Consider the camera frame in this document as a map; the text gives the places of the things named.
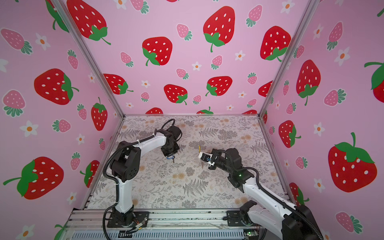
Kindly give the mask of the key with blue tag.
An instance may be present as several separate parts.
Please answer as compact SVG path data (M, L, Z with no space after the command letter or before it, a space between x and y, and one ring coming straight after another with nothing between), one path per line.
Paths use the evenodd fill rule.
M175 155L167 156L168 160L172 160L172 162L175 162Z

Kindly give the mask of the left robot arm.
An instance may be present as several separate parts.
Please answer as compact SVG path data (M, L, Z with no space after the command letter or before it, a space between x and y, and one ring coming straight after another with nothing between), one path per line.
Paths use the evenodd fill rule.
M169 128L155 130L154 133L133 143L122 141L117 150L103 167L103 176L115 182L115 203L106 209L111 210L110 223L128 227L135 222L132 197L133 179L139 172L141 157L160 148L166 158L174 159L180 149L178 141L182 137L180 128L171 125Z

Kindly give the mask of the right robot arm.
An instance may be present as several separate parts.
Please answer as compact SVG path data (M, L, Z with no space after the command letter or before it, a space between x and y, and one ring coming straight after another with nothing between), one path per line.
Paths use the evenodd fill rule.
M260 183L260 173L244 167L237 149L199 152L199 159L209 164L210 170L227 172L234 188L252 198L242 208L241 221L245 225L260 225L281 240L322 240L324 237L311 210L296 206L279 197Z

